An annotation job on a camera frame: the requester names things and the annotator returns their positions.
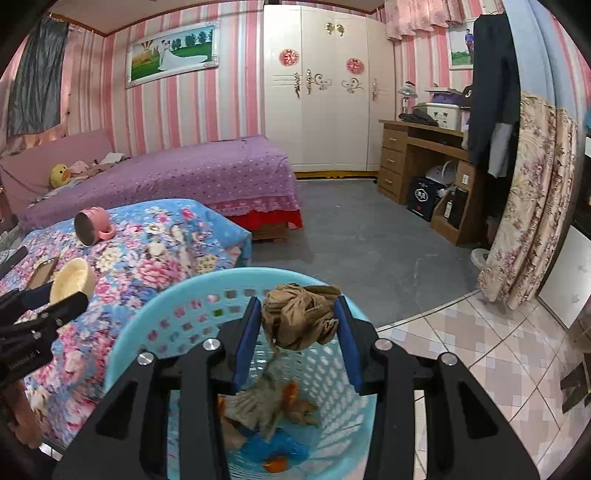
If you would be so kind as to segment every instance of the metal screw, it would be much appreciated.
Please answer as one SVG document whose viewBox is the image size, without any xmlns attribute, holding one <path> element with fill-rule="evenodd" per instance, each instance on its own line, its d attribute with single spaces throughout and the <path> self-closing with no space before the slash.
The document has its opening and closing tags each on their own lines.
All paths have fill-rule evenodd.
<svg viewBox="0 0 591 480">
<path fill-rule="evenodd" d="M 208 338 L 203 342 L 203 348 L 208 352 L 213 352 L 222 346 L 222 343 L 217 338 Z"/>
<path fill-rule="evenodd" d="M 382 352 L 386 352 L 392 348 L 392 342 L 387 338 L 378 338 L 375 341 L 375 347 Z"/>
<path fill-rule="evenodd" d="M 149 365 L 154 361 L 154 354 L 150 352 L 144 352 L 138 355 L 138 363 L 140 365 Z"/>
<path fill-rule="evenodd" d="M 441 361 L 449 367 L 452 367 L 457 363 L 457 357 L 453 353 L 447 352 L 441 356 Z"/>
</svg>

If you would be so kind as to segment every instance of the pink headboard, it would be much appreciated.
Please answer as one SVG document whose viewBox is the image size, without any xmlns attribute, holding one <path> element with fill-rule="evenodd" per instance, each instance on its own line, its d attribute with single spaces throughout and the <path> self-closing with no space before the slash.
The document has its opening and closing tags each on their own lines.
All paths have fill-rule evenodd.
<svg viewBox="0 0 591 480">
<path fill-rule="evenodd" d="M 101 161 L 113 145 L 105 130 L 47 142 L 0 160 L 0 177 L 12 212 L 19 216 L 31 202 L 49 191 L 49 174 L 58 163 L 67 167 L 82 160 Z"/>
</svg>

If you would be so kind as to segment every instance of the white wardrobe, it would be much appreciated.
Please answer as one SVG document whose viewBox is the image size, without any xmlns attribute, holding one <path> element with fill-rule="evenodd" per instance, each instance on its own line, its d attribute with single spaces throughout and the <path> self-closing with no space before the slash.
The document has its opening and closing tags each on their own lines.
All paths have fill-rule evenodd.
<svg viewBox="0 0 591 480">
<path fill-rule="evenodd" d="M 266 135 L 295 171 L 377 171 L 394 119 L 394 48 L 378 21 L 296 5 L 264 11 Z"/>
</svg>

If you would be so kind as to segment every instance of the blue floral blanket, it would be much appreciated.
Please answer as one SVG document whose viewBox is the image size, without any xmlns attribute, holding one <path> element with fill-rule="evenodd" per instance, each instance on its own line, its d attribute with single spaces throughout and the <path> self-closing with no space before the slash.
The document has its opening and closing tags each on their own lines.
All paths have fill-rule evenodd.
<svg viewBox="0 0 591 480">
<path fill-rule="evenodd" d="M 251 256 L 248 231 L 194 200 L 155 200 L 109 213 L 116 235 L 93 247 L 78 240 L 72 220 L 31 232 L 24 241 L 29 254 L 0 280 L 0 294 L 22 289 L 36 265 L 53 257 L 59 257 L 56 271 L 82 257 L 95 273 L 86 313 L 60 329 L 53 362 L 25 379 L 45 437 L 61 446 L 102 397 L 108 355 L 138 309 L 175 283 L 244 265 Z"/>
</svg>

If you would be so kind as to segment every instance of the picture frame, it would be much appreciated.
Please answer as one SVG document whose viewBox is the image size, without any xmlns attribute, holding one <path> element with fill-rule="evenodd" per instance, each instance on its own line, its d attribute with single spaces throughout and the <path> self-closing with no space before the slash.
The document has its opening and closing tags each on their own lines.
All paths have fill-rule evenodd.
<svg viewBox="0 0 591 480">
<path fill-rule="evenodd" d="M 474 68 L 475 45 L 472 46 L 466 41 L 467 30 L 470 30 L 474 38 L 474 22 L 476 18 L 468 18 L 460 25 L 447 29 L 447 57 L 450 70 L 472 70 Z"/>
<path fill-rule="evenodd" d="M 129 43 L 125 87 L 219 66 L 219 34 L 220 21 L 216 20 L 172 28 Z"/>
</svg>

